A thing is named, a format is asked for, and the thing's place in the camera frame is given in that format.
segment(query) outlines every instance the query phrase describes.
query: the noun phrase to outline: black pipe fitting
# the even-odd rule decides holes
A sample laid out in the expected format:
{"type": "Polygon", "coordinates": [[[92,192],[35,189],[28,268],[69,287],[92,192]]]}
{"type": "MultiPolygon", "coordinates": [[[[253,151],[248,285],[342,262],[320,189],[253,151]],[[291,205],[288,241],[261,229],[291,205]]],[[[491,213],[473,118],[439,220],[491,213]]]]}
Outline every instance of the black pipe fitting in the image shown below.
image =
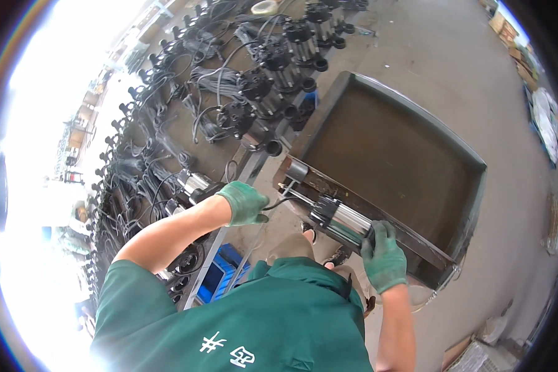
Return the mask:
{"type": "Polygon", "coordinates": [[[302,81],[302,90],[305,93],[312,93],[313,91],[316,90],[316,81],[311,77],[305,78],[302,81]]]}
{"type": "Polygon", "coordinates": [[[346,23],[345,26],[343,26],[343,32],[353,34],[355,32],[355,26],[351,23],[346,23]]]}
{"type": "Polygon", "coordinates": [[[325,60],[323,57],[321,57],[320,55],[318,56],[318,58],[316,58],[314,60],[314,69],[316,71],[319,72],[324,72],[328,70],[328,61],[325,60]]]}
{"type": "Polygon", "coordinates": [[[297,121],[300,118],[300,110],[294,105],[289,105],[283,110],[283,117],[288,122],[297,121]]]}
{"type": "Polygon", "coordinates": [[[333,38],[333,46],[337,49],[345,48],[345,39],[341,38],[340,36],[335,36],[333,38]]]}
{"type": "Polygon", "coordinates": [[[184,16],[184,25],[186,26],[186,28],[190,27],[190,24],[192,23],[192,17],[190,17],[188,14],[186,14],[184,16]]]}
{"type": "Polygon", "coordinates": [[[281,142],[277,141],[276,139],[272,139],[265,145],[265,152],[269,154],[269,156],[277,157],[281,155],[283,151],[283,145],[281,142]]]}
{"type": "Polygon", "coordinates": [[[178,26],[173,26],[171,28],[171,33],[174,35],[174,39],[176,39],[176,40],[179,39],[180,32],[179,32],[179,27],[178,26]]]}

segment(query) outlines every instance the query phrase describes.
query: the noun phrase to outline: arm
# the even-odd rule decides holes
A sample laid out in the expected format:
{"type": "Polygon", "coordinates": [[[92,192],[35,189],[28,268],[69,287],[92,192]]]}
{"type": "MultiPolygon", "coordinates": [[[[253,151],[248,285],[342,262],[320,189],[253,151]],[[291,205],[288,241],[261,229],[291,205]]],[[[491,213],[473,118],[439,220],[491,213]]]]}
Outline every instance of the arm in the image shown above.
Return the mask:
{"type": "Polygon", "coordinates": [[[120,249],[113,262],[126,259],[155,274],[206,233],[225,225],[268,221],[267,216],[259,214],[268,203],[269,198],[252,187],[231,182],[192,208],[142,229],[120,249]]]}
{"type": "Polygon", "coordinates": [[[383,324],[380,328],[377,371],[413,371],[415,367],[414,321],[406,285],[385,290],[383,324]]]}
{"type": "Polygon", "coordinates": [[[156,274],[190,243],[230,221],[229,202],[221,195],[208,197],[186,211],[142,229],[120,249],[113,262],[127,259],[156,274]]]}
{"type": "Polygon", "coordinates": [[[362,241],[368,279],[383,301],[377,371],[412,372],[415,368],[414,323],[407,293],[407,259],[397,246],[394,227],[372,221],[375,243],[362,241]]]}

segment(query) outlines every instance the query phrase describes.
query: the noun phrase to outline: concrete floor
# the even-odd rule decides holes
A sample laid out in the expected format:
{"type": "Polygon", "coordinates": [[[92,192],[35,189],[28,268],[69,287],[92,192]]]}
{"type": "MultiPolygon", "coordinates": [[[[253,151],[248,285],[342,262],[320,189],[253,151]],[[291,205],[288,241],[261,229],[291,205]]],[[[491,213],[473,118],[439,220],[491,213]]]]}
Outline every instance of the concrete floor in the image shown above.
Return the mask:
{"type": "MultiPolygon", "coordinates": [[[[378,31],[379,38],[348,36],[347,48],[318,79],[321,97],[340,71],[376,78],[433,113],[488,165],[480,218],[461,276],[414,314],[416,370],[439,371],[444,351],[499,315],[510,299],[514,304],[504,335],[521,343],[558,272],[558,257],[548,256],[540,243],[547,232],[547,195],[558,193],[558,170],[550,168],[528,126],[522,81],[506,47],[472,0],[371,2],[357,25],[378,31]]],[[[277,195],[270,179],[281,158],[270,159],[255,183],[272,201],[277,195]]],[[[255,263],[298,225],[295,215],[280,206],[257,242],[256,226],[236,228],[226,241],[243,252],[258,246],[250,257],[255,263]]],[[[321,236],[314,247],[317,261],[336,247],[321,236]]],[[[370,290],[360,257],[348,264],[370,290]]],[[[366,319],[371,361],[381,318],[378,307],[366,319]]]]}

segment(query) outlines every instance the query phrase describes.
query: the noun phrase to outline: black pump end cap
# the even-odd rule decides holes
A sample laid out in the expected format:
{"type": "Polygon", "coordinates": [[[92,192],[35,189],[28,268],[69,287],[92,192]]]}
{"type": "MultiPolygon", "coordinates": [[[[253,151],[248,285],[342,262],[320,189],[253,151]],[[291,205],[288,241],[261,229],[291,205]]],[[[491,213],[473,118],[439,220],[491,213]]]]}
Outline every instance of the black pump end cap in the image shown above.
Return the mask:
{"type": "Polygon", "coordinates": [[[305,78],[302,82],[302,90],[305,93],[312,93],[316,90],[316,81],[311,77],[305,78]]]}
{"type": "Polygon", "coordinates": [[[333,46],[337,49],[345,48],[345,39],[337,36],[336,38],[333,39],[333,46]]]}
{"type": "Polygon", "coordinates": [[[283,117],[285,117],[288,120],[295,119],[299,115],[300,115],[300,111],[294,105],[289,105],[285,108],[285,110],[283,110],[283,117]]]}
{"type": "Polygon", "coordinates": [[[269,154],[269,156],[277,157],[281,155],[281,151],[283,150],[283,145],[281,142],[272,139],[268,142],[265,146],[265,151],[269,154]]]}
{"type": "Polygon", "coordinates": [[[355,26],[351,23],[346,23],[343,27],[343,31],[348,34],[353,34],[355,32],[355,26]]]}
{"type": "Polygon", "coordinates": [[[324,58],[319,58],[317,60],[314,61],[314,69],[316,69],[316,71],[318,72],[324,72],[328,70],[328,61],[325,60],[324,58]]]}

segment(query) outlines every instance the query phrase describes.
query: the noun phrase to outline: person's left hand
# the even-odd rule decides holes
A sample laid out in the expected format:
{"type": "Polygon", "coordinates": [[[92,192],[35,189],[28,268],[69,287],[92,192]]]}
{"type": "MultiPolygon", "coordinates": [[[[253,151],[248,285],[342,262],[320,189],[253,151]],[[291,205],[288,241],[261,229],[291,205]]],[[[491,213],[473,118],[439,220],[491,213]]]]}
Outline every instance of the person's left hand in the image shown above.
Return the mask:
{"type": "Polygon", "coordinates": [[[231,221],[228,226],[243,226],[269,221],[260,213],[269,204],[269,198],[261,195],[255,188],[240,181],[226,184],[215,193],[224,197],[231,207],[231,221]]]}

